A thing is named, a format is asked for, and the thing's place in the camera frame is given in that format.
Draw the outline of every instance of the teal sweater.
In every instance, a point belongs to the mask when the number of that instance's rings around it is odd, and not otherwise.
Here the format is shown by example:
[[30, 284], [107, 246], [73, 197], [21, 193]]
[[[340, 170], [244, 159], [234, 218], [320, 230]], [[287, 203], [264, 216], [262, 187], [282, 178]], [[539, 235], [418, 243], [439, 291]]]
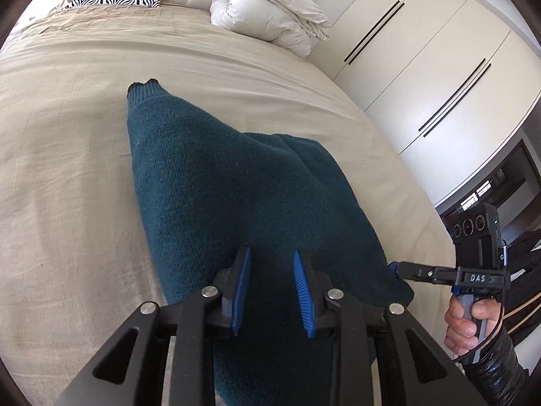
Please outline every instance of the teal sweater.
[[314, 268], [361, 301], [413, 297], [389, 272], [334, 159], [315, 141], [236, 131], [155, 80], [128, 90], [128, 132], [141, 217], [169, 303], [209, 285], [242, 244], [253, 250], [240, 334], [215, 345], [226, 405], [327, 406], [331, 348], [302, 327], [294, 252], [315, 252]]

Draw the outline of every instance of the finger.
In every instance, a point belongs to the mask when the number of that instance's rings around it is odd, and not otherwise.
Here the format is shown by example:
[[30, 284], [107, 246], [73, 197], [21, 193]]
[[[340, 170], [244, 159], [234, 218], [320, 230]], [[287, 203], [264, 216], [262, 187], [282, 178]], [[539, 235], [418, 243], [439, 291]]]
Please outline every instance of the finger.
[[465, 349], [472, 349], [477, 346], [479, 343], [479, 339], [477, 337], [464, 337], [459, 335], [455, 330], [453, 330], [451, 327], [447, 328], [447, 337], [453, 341], [453, 343], [456, 346], [459, 346], [461, 348]]
[[455, 319], [449, 311], [445, 313], [445, 321], [451, 329], [455, 330], [461, 336], [472, 337], [477, 332], [477, 326], [471, 320], [465, 318]]
[[464, 317], [464, 305], [462, 305], [455, 295], [452, 295], [449, 300], [448, 311], [455, 319], [462, 319]]
[[495, 299], [483, 299], [472, 306], [472, 316], [497, 322], [500, 319], [501, 304]]
[[464, 348], [461, 348], [461, 347], [457, 346], [457, 345], [456, 345], [455, 343], [453, 343], [453, 341], [450, 340], [449, 338], [445, 338], [444, 344], [445, 344], [445, 346], [447, 346], [447, 348], [449, 348], [454, 354], [457, 354], [457, 355], [459, 355], [459, 356], [462, 356], [462, 355], [466, 354], [466, 352], [469, 351], [468, 349], [464, 349]]

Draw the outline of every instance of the bed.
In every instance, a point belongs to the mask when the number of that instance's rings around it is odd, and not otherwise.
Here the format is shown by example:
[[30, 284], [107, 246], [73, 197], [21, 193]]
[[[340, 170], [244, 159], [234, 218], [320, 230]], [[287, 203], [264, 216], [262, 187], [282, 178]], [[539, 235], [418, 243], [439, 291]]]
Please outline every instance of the bed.
[[[137, 305], [165, 303], [126, 131], [126, 89], [149, 78], [237, 130], [320, 142], [389, 262], [454, 265], [400, 157], [308, 61], [198, 8], [61, 10], [0, 52], [0, 356], [33, 405], [53, 404]], [[412, 287], [410, 310], [442, 343], [448, 288]]]

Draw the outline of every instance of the sleeve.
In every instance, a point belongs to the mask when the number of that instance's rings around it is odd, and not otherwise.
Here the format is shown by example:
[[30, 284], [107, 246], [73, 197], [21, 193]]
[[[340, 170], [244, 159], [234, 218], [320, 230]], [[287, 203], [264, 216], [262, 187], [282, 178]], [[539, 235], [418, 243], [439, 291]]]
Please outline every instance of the sleeve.
[[478, 363], [464, 365], [464, 372], [490, 406], [509, 406], [528, 378], [504, 328]]

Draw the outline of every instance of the folded duvet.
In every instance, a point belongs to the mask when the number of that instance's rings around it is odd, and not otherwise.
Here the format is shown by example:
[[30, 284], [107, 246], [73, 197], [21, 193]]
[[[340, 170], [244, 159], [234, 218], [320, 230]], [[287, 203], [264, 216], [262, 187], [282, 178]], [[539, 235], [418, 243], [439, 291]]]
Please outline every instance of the folded duvet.
[[306, 57], [328, 38], [329, 20], [312, 0], [213, 0], [210, 21]]

